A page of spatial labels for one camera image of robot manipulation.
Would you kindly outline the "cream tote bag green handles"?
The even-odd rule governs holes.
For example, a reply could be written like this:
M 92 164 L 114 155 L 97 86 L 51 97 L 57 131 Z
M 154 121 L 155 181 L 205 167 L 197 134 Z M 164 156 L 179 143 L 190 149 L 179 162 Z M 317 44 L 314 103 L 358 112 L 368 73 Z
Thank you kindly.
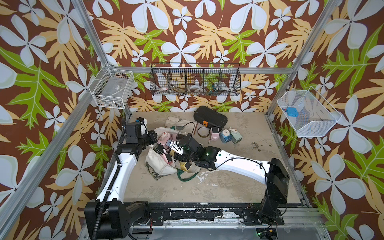
M 158 135 L 157 139 L 159 139 L 163 132 L 170 133 L 172 136 L 171 140 L 173 141 L 180 136 L 176 130 L 164 127 L 156 128 L 155 132 Z M 202 168 L 198 167 L 195 163 L 177 161 L 176 152 L 168 146 L 163 147 L 159 145 L 157 142 L 150 146 L 146 156 L 145 166 L 155 180 L 176 175 L 181 182 L 191 181 L 202 170 Z

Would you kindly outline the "green pencil sharpener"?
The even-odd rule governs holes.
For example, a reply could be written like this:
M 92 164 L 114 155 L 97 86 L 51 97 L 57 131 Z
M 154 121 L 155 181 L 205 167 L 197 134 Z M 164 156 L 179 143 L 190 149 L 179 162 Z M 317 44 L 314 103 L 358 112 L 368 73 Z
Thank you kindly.
M 240 134 L 240 132 L 237 129 L 230 128 L 229 131 L 232 136 L 232 142 L 234 144 L 239 143 L 243 139 L 243 136 Z

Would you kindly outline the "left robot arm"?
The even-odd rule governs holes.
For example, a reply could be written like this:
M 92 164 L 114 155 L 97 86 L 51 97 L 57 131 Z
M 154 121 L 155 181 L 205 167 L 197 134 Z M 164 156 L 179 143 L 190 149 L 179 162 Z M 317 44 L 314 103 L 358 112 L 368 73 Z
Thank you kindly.
M 147 201 L 124 204 L 125 190 L 130 175 L 142 151 L 157 141 L 151 130 L 146 134 L 122 135 L 126 143 L 120 142 L 114 151 L 116 163 L 105 188 L 97 199 L 89 202 L 84 210 L 91 240 L 133 238 L 130 227 L 134 223 L 146 224 L 150 220 Z

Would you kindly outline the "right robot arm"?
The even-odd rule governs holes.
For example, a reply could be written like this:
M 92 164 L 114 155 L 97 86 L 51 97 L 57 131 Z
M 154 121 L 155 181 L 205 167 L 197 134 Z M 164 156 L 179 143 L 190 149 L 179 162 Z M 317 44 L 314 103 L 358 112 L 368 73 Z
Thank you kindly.
M 175 152 L 177 161 L 192 162 L 209 171 L 233 172 L 264 184 L 266 192 L 258 211 L 259 218 L 272 222 L 284 214 L 278 208 L 287 205 L 290 176 L 280 160 L 257 161 L 217 147 L 203 147 L 191 134 L 169 144 L 169 147 Z

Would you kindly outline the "blue pencil sharpener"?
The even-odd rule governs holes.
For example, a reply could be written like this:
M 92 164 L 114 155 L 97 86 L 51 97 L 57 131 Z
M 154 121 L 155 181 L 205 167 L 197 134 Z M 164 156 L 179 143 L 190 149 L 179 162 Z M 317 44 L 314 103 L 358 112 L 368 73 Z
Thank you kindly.
M 222 143 L 228 143 L 232 140 L 231 132 L 227 129 L 223 129 L 220 133 L 220 139 Z

